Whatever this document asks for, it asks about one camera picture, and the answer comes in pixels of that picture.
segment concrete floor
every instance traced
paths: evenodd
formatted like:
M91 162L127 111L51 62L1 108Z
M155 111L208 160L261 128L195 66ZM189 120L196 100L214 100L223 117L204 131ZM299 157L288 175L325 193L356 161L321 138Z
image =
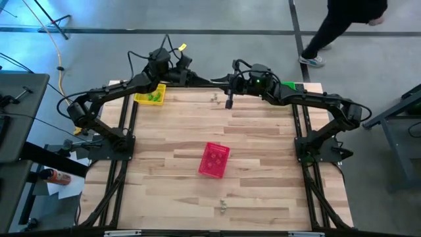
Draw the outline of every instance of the concrete floor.
M42 16L33 1L28 1ZM288 0L82 0L39 1L58 18L71 14L67 26L73 28L135 28L187 30L285 30L293 24ZM421 2L389 0L387 21L378 27L353 25L349 31L419 32ZM325 0L295 0L302 30L317 30L326 14ZM14 18L0 13L0 26L38 26L21 0L9 0L5 7ZM153 34L72 34L68 41L55 34L66 68L63 88L67 93L98 87L109 80L130 76L126 52L142 55L156 49L163 35ZM0 32L0 51L35 72L51 75L57 86L57 55L46 34ZM297 63L297 44L288 36L172 35L173 44L187 43L193 58L191 69L204 77L220 77L231 72L232 59L245 59L271 67L285 81L302 82ZM303 44L311 39L303 37ZM396 103L402 93L420 83L418 75L420 38L341 37L331 51L320 55L328 60L324 68L309 69L311 82L321 82L329 93L338 93L369 106L374 114ZM1 61L4 69L16 70ZM139 72L144 62L135 60ZM73 125L55 112L60 95L47 89L37 117L69 132ZM355 155L343 163L347 195L354 224L361 230L421 235L421 195L411 190L390 194L386 188L396 179L394 158L380 127L362 128L338 136ZM66 138L76 140L44 124L35 122L29 141L37 145L57 144ZM38 197L32 217L40 229L71 226L77 198L57 201ZM21 226L16 222L11 232Z

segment red plastic basket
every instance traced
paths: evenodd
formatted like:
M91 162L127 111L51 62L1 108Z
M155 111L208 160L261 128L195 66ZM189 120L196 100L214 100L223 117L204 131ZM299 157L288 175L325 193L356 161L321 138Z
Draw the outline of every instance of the red plastic basket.
M208 142L200 162L199 173L222 178L229 156L230 148Z

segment paper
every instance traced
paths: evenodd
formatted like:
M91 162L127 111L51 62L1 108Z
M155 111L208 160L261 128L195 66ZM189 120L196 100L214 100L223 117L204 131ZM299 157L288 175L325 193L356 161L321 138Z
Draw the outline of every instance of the paper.
M76 161L85 166L87 166L89 162L88 158L77 159L75 151L70 153L69 159ZM82 192L82 190L85 188L85 178L82 178L73 174L69 174L69 175L72 177L72 181L70 181L70 183L67 185L63 186L63 185L58 185L58 184L47 183L49 195L53 195L58 192L59 199L69 198L72 196L79 195Z

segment spray can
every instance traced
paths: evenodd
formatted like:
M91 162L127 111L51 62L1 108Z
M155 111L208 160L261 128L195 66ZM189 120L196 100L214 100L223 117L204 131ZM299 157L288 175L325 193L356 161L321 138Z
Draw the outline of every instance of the spray can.
M69 174L55 169L45 169L39 173L39 177L46 182L60 185L67 185L72 181Z

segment wooden tabletop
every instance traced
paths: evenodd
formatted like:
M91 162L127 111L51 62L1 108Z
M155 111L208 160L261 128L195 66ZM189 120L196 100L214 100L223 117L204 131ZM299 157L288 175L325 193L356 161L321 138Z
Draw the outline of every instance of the wooden tabletop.
M322 91L320 84L305 87ZM233 109L225 110L225 100L218 89L169 88L162 107L139 105L119 228L310 230L291 106L235 96ZM122 99L105 104L101 120L117 126L121 106ZM326 111L309 112L313 129L329 122ZM207 142L231 148L223 179L197 173ZM80 222L103 197L109 165L100 161L89 171ZM329 163L321 163L320 170L327 200L352 226L341 174ZM317 201L315 205L321 223Z

